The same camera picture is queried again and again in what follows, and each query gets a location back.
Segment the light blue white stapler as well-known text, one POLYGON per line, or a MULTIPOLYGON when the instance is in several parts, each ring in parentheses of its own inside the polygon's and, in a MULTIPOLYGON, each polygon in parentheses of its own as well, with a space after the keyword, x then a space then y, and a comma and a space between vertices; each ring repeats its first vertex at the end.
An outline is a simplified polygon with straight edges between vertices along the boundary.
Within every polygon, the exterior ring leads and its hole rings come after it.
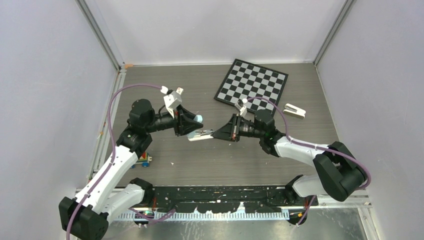
POLYGON ((192 131, 191 133, 189 133, 187 135, 187 139, 190 142, 193 141, 201 141, 201 140, 208 140, 208 139, 212 139, 212 134, 214 133, 214 131, 212 129, 198 129, 195 131, 192 131))

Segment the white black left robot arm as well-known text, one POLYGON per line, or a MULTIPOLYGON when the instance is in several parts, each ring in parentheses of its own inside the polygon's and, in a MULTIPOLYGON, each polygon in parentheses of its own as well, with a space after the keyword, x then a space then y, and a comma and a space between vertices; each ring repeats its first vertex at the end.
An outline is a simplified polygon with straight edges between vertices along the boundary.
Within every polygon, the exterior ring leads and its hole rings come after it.
POLYGON ((181 104, 168 106, 168 112, 156 113, 147 99, 136 100, 129 112, 127 127, 120 134, 112 154, 93 179, 73 198, 64 197, 59 214, 66 239, 101 240, 110 222, 139 204, 148 207, 155 198, 153 185, 139 177, 111 196, 124 174, 146 152, 152 143, 151 134, 173 129, 184 136, 203 127, 203 118, 186 110, 181 104))

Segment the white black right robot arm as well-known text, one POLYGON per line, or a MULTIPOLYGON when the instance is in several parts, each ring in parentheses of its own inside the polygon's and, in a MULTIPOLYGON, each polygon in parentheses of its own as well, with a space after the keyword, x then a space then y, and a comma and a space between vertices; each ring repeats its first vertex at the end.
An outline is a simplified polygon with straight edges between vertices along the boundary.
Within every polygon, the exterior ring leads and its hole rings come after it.
POLYGON ((285 198, 291 205, 299 205, 312 195, 329 195, 343 202, 370 179, 343 143, 314 144, 290 137, 276 128, 269 110, 258 110, 253 120, 233 114, 212 137, 229 142, 237 142, 241 137, 257 138, 265 153, 314 167, 314 175, 299 175, 287 184, 285 198))

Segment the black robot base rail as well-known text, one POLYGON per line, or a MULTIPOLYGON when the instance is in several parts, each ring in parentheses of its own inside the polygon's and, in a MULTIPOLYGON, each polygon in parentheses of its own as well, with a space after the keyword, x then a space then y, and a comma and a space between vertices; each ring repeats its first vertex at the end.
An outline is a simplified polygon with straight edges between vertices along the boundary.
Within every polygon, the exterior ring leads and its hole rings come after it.
POLYGON ((159 213, 205 214, 234 213, 243 207, 246 213, 276 213, 282 207, 305 209, 318 205, 312 197, 300 197, 295 192, 277 185, 251 186, 155 186, 148 200, 137 207, 153 208, 159 213))

